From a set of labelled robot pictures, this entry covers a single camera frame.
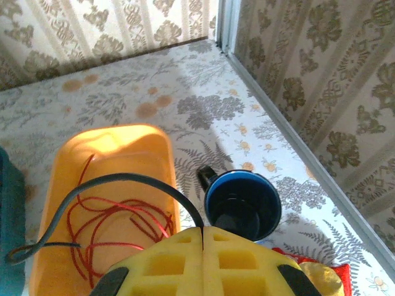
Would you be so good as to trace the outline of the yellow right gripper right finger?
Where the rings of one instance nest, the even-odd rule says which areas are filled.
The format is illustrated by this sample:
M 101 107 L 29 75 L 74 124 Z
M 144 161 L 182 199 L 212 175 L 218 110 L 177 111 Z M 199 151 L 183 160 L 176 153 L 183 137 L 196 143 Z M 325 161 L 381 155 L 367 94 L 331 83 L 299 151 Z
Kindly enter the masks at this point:
M 320 295 L 292 259 L 216 227 L 203 230 L 204 295 Z

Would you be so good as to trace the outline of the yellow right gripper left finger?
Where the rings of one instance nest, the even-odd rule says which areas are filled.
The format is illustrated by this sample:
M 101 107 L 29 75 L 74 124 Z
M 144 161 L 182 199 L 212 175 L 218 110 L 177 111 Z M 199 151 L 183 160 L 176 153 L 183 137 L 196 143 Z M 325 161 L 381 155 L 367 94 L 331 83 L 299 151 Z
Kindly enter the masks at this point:
M 114 265 L 92 295 L 202 295 L 202 229 L 188 228 Z

